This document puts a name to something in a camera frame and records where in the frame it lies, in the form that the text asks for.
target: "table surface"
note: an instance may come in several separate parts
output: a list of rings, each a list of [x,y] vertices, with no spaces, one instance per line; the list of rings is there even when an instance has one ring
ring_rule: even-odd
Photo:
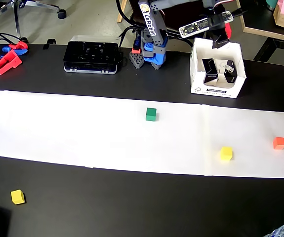
[[[252,0],[237,0],[238,7],[248,7],[251,2]],[[258,2],[257,7],[253,7],[241,16],[243,31],[284,40],[284,28],[276,25],[273,12],[265,6],[266,1]]]
[[[190,93],[187,53],[155,71],[125,57],[115,75],[63,70],[66,46],[31,45],[0,90],[200,103],[284,112],[284,66],[245,60],[237,99]],[[129,49],[122,49],[127,56]],[[21,189],[27,203],[14,205]],[[261,237],[284,224],[284,179],[128,172],[0,157],[0,237]]]

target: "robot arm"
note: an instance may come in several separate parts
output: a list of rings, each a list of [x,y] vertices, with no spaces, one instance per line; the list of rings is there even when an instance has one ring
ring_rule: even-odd
[[[147,30],[142,30],[141,35],[137,35],[136,42],[137,45],[139,45],[138,42],[140,42],[140,51],[133,49],[133,52],[130,54],[130,60],[136,68],[140,68],[144,61],[146,61],[151,62],[153,67],[157,70],[164,63],[166,45],[168,42],[168,30],[159,11],[190,1],[198,0],[140,0],[138,2],[147,26]],[[180,34],[183,38],[186,38],[188,36],[198,34],[199,32],[209,31],[209,36],[213,39],[216,47],[221,47],[229,41],[224,29],[225,23],[229,22],[226,17],[229,16],[231,17],[231,20],[233,20],[233,16],[230,12],[223,12],[222,14],[215,15],[214,7],[223,1],[202,1],[204,7],[209,9],[209,17],[201,20],[204,21],[202,26],[205,26],[205,28],[203,30],[201,28],[198,29],[195,25],[196,22],[194,22],[187,26],[181,27],[181,31],[179,29]]]

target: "chair base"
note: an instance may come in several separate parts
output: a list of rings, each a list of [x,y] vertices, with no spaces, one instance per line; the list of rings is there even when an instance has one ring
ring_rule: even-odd
[[[20,23],[19,23],[19,8],[24,8],[26,6],[35,6],[35,7],[45,8],[45,9],[51,9],[57,12],[57,17],[59,19],[66,18],[66,11],[63,9],[60,9],[58,6],[55,6],[55,5],[44,4],[42,2],[38,2],[34,0],[26,0],[25,4],[21,0],[11,0],[6,4],[3,3],[2,5],[0,5],[1,7],[0,15],[8,11],[8,9],[13,8],[15,26],[16,26],[17,36],[19,38],[21,38]]]

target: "orange cube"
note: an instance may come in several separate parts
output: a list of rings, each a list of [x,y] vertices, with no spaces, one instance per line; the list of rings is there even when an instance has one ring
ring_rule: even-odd
[[[283,137],[276,137],[274,139],[274,149],[275,150],[282,150],[284,148],[284,138]]]

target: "yellow cube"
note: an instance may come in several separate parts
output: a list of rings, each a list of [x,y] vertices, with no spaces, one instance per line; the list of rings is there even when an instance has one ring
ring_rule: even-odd
[[[25,203],[23,192],[19,189],[11,192],[11,198],[14,204]]]
[[[233,152],[231,147],[222,147],[220,152],[221,160],[231,160],[233,157]]]

